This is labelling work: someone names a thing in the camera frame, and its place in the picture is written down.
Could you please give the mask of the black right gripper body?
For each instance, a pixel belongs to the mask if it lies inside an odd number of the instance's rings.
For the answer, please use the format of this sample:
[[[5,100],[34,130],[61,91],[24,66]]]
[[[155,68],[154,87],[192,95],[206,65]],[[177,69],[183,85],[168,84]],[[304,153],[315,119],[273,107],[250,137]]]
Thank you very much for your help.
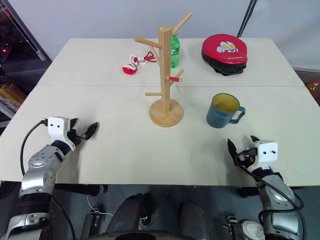
[[[236,152],[234,156],[234,165],[237,167],[244,167],[247,170],[255,163],[257,155],[257,147],[251,147],[241,152]]]

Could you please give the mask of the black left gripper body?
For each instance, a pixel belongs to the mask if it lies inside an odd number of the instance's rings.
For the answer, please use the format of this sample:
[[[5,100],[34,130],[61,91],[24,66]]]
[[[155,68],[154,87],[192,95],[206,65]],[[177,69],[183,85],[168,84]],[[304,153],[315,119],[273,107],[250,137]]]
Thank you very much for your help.
[[[87,133],[86,132],[77,132],[76,129],[70,127],[70,130],[67,132],[67,137],[77,147],[81,143],[82,140],[87,139]]]

